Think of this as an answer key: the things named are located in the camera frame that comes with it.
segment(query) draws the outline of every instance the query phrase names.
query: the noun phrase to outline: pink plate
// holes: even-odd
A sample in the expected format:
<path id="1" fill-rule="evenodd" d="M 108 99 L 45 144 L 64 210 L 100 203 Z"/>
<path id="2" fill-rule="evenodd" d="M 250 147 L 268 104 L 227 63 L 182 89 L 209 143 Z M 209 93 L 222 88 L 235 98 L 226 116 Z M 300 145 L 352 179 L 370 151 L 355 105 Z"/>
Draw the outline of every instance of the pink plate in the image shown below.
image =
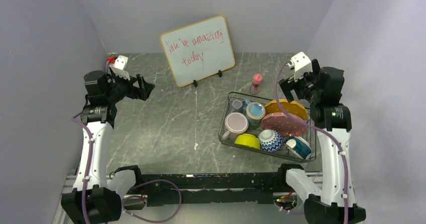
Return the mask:
<path id="1" fill-rule="evenodd" d="M 293 118 L 303 121 L 299 116 L 290 114 Z M 260 126 L 264 130 L 276 130 L 281 136 L 301 136 L 307 131 L 307 127 L 287 117 L 284 113 L 271 113 L 265 116 Z"/>

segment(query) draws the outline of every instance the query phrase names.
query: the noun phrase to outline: gray marble table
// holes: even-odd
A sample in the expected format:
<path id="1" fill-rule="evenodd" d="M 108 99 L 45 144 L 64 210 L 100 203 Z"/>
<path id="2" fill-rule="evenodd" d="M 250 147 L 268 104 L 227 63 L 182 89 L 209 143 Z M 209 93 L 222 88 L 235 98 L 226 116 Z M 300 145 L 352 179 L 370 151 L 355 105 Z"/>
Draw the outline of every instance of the gray marble table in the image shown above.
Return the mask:
<path id="1" fill-rule="evenodd" d="M 249 93 L 252 76 L 260 73 L 258 95 L 273 98 L 278 68 L 291 54 L 236 53 L 234 68 L 222 78 L 201 80 L 197 88 L 176 86 L 164 54 L 125 55 L 129 73 L 143 75 L 156 87 L 147 101 L 125 98 L 117 104 L 108 172 L 134 164 L 145 174 L 269 172 L 291 163 L 218 140 L 228 93 Z M 319 144 L 316 160 L 302 166 L 306 171 L 321 170 Z"/>

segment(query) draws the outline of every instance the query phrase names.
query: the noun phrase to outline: whiteboard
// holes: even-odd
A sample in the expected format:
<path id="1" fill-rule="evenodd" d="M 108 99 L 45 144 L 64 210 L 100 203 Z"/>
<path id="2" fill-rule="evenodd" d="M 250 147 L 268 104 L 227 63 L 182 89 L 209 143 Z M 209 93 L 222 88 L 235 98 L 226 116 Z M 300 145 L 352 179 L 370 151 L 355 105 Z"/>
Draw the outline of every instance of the whiteboard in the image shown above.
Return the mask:
<path id="1" fill-rule="evenodd" d="M 163 33 L 160 40 L 179 87 L 235 66 L 228 27 L 222 15 Z"/>

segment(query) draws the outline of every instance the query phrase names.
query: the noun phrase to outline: mug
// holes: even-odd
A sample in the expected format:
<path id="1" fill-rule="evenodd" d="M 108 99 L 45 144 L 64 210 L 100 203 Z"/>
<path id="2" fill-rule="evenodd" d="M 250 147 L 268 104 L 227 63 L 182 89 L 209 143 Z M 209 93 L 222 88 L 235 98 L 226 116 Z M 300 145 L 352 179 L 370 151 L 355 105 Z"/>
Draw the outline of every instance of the mug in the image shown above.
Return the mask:
<path id="1" fill-rule="evenodd" d="M 228 113 L 233 113 L 233 112 L 238 112 L 238 113 L 242 113 L 244 109 L 244 104 L 239 101 L 238 99 L 234 100 L 230 105 L 229 105 L 229 111 Z"/>
<path id="2" fill-rule="evenodd" d="M 293 136 L 284 141 L 286 147 L 301 159 L 307 159 L 311 154 L 309 143 L 302 137 Z"/>
<path id="3" fill-rule="evenodd" d="M 275 130 L 264 130 L 258 138 L 263 151 L 276 152 L 282 147 L 282 136 Z"/>
<path id="4" fill-rule="evenodd" d="M 244 133 L 249 127 L 249 121 L 242 113 L 230 113 L 225 118 L 226 131 L 221 140 L 236 139 L 238 135 Z"/>
<path id="5" fill-rule="evenodd" d="M 246 112 L 247 105 L 249 105 L 250 103 L 251 103 L 251 101 L 249 99 L 243 100 L 243 113 Z"/>
<path id="6" fill-rule="evenodd" d="M 265 117 L 265 107 L 258 102 L 251 102 L 246 107 L 246 118 L 249 121 L 249 128 L 256 129 L 260 126 L 260 122 Z"/>
<path id="7" fill-rule="evenodd" d="M 260 150 L 259 140 L 254 135 L 250 135 L 250 134 L 238 135 L 234 143 L 237 145 L 245 145 L 247 147 Z"/>

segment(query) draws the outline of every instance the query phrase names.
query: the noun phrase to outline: yellow plate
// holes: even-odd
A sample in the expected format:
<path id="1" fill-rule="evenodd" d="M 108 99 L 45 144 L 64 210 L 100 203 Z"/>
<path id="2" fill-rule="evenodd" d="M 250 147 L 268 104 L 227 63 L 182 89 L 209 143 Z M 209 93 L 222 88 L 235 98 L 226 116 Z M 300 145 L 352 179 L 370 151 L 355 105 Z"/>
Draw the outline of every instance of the yellow plate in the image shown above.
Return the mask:
<path id="1" fill-rule="evenodd" d="M 293 101 L 288 102 L 286 99 L 280 99 L 280 103 L 284 107 L 284 109 L 290 114 L 297 115 L 301 117 L 303 120 L 307 119 L 307 111 L 303 105 L 300 103 Z M 282 112 L 279 108 L 277 101 L 272 100 L 265 105 L 266 115 L 271 113 L 279 113 Z"/>

